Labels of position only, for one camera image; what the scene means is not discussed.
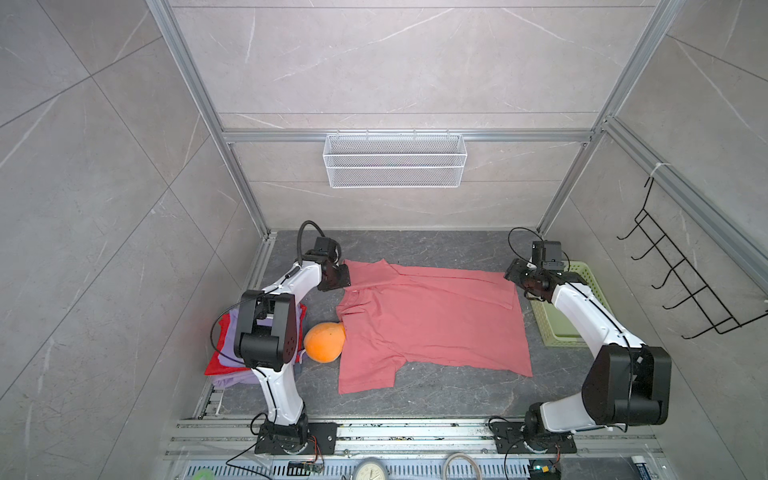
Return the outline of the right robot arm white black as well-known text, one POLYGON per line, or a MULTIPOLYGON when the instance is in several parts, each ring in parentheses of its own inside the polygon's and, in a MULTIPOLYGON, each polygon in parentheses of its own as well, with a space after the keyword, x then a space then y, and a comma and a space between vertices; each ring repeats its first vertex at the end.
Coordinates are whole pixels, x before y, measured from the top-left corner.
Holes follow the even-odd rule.
POLYGON ((632 334, 574 272, 515 259, 505 278, 565 315, 594 357, 578 393, 531 405, 522 427, 528 445, 556 435, 667 421, 672 359, 664 348, 632 334))

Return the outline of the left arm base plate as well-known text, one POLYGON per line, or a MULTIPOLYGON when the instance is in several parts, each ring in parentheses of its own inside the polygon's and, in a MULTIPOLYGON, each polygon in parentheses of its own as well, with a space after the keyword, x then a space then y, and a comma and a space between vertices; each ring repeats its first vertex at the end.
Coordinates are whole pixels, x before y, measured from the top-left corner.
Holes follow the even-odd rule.
POLYGON ((256 454, 332 455, 337 442, 338 425, 332 422, 275 425, 267 422, 259 428, 256 454))

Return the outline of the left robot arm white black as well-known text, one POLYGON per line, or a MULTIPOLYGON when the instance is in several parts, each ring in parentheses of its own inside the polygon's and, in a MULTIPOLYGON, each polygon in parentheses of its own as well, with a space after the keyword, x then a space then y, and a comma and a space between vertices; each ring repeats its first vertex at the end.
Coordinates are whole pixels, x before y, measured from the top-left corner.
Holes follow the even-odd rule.
POLYGON ((299 453, 310 442, 305 403, 294 378, 299 304, 314 289, 326 292, 350 284, 345 264, 296 262, 265 289, 245 292, 238 305, 233 352, 258 379, 266 400, 259 433, 287 453, 299 453))

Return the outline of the pink t shirt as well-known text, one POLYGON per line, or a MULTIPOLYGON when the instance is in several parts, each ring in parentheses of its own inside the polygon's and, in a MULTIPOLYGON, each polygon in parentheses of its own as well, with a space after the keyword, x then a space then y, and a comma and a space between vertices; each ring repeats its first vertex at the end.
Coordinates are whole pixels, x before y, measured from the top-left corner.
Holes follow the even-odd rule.
POLYGON ((517 287, 500 272, 349 261, 336 308, 341 394, 390 388, 409 362, 510 371, 532 363, 517 287))

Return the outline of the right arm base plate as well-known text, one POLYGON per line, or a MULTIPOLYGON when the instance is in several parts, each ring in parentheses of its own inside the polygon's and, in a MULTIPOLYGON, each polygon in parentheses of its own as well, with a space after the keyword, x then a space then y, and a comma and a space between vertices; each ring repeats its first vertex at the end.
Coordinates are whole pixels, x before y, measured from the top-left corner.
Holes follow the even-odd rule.
POLYGON ((488 428, 500 454, 575 454, 577 446, 569 434, 529 433, 523 422, 492 421, 488 428))

